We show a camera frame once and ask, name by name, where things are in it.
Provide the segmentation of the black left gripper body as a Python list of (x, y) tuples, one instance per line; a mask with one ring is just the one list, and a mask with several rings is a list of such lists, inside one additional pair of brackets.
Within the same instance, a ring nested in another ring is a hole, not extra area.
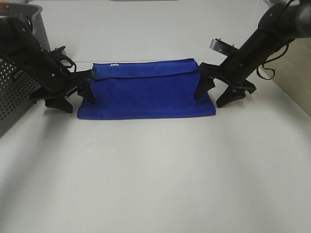
[(95, 79), (90, 69), (77, 71), (76, 63), (68, 56), (64, 61), (55, 61), (49, 54), (29, 56), (29, 75), (40, 84), (40, 88), (30, 94), (30, 101), (66, 99), (77, 92), (79, 82)]

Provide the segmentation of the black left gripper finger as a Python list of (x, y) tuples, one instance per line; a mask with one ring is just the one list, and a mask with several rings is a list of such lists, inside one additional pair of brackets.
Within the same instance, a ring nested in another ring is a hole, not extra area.
[(88, 100), (90, 103), (95, 104), (95, 97), (92, 92), (89, 81), (79, 82), (77, 85), (77, 94), (84, 99)]
[(73, 111), (72, 105), (64, 98), (45, 100), (45, 106), (64, 111), (66, 113), (72, 113)]

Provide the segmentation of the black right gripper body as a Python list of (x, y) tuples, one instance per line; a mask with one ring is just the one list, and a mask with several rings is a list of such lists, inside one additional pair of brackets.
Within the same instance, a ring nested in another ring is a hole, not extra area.
[(200, 76), (210, 76), (226, 83), (237, 90), (253, 93), (255, 85), (247, 80), (256, 68), (248, 58), (244, 58), (240, 51), (231, 54), (220, 65), (202, 62), (198, 71)]

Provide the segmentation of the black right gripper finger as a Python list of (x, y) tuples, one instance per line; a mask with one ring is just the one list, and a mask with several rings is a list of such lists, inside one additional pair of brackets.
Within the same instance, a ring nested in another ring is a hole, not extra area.
[(194, 99), (199, 100), (204, 94), (215, 87), (214, 79), (210, 76), (201, 76), (194, 92)]
[(228, 87), (225, 92), (217, 99), (216, 105), (218, 108), (222, 108), (233, 101), (241, 100), (243, 98), (244, 91)]

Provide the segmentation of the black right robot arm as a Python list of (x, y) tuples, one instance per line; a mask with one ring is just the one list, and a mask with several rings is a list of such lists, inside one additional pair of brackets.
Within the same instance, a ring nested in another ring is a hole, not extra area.
[(257, 29), (239, 48), (220, 39), (213, 39), (210, 48), (226, 56), (220, 65), (201, 63), (198, 71), (200, 80), (194, 92), (199, 100), (215, 87), (215, 79), (228, 85), (217, 99), (221, 108), (233, 101), (245, 98), (246, 92), (252, 94), (256, 87), (247, 78), (259, 67), (271, 60), (269, 57), (281, 48), (288, 48), (296, 39), (311, 36), (311, 2), (301, 0), (293, 5), (291, 1), (281, 1), (272, 5), (262, 16)]

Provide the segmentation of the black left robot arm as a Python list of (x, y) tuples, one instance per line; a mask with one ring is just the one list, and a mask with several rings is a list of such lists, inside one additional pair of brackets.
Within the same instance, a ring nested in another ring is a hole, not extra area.
[(64, 50), (64, 46), (52, 51), (43, 48), (21, 15), (0, 20), (0, 57), (40, 85), (29, 100), (32, 103), (43, 100), (48, 108), (72, 113), (67, 98), (73, 93), (95, 103), (89, 83), (95, 77), (91, 70), (77, 71), (76, 63)]

